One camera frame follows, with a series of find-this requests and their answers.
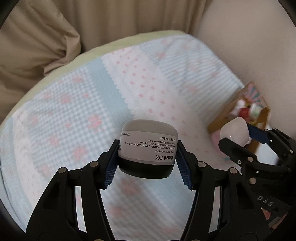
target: red item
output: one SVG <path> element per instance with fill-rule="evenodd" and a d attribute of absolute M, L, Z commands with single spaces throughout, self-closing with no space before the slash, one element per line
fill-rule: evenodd
<path fill-rule="evenodd" d="M 246 122 L 250 120 L 250 108 L 242 108 L 239 112 L 239 116 L 243 117 Z"/>

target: brown curtain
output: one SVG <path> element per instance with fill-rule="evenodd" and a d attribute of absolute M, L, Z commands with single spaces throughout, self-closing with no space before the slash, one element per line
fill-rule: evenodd
<path fill-rule="evenodd" d="M 197 31 L 211 0 L 20 0 L 0 30 L 0 123 L 80 52 L 157 30 Z"/>

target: metal screw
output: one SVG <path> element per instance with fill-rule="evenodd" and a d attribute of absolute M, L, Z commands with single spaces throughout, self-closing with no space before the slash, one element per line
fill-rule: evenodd
<path fill-rule="evenodd" d="M 232 167 L 232 168 L 230 168 L 230 172 L 233 173 L 233 174 L 236 174 L 237 170 L 234 167 Z"/>
<path fill-rule="evenodd" d="M 98 165 L 98 162 L 97 161 L 92 161 L 89 165 L 91 167 L 96 167 Z"/>
<path fill-rule="evenodd" d="M 251 178 L 249 179 L 249 183 L 252 184 L 252 185 L 254 185 L 256 182 L 257 182 L 257 180 L 256 180 L 256 178 L 254 178 L 254 177 L 251 177 Z"/>
<path fill-rule="evenodd" d="M 66 168 L 65 167 L 61 167 L 58 170 L 59 173 L 64 173 L 65 171 L 66 171 Z"/>
<path fill-rule="evenodd" d="M 200 161 L 198 164 L 197 164 L 199 167 L 205 167 L 205 163 Z"/>

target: wall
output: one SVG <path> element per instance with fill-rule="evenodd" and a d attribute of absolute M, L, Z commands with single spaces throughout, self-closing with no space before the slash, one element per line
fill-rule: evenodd
<path fill-rule="evenodd" d="M 272 109 L 270 124 L 296 137 L 296 28 L 277 0 L 213 0 L 195 34 Z"/>

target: hair mask jar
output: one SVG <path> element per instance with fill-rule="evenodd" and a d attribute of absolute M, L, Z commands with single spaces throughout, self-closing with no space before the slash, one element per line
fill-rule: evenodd
<path fill-rule="evenodd" d="M 174 167 L 177 141 L 177 130 L 167 123 L 130 120 L 122 127 L 118 166 L 135 177 L 166 178 Z"/>

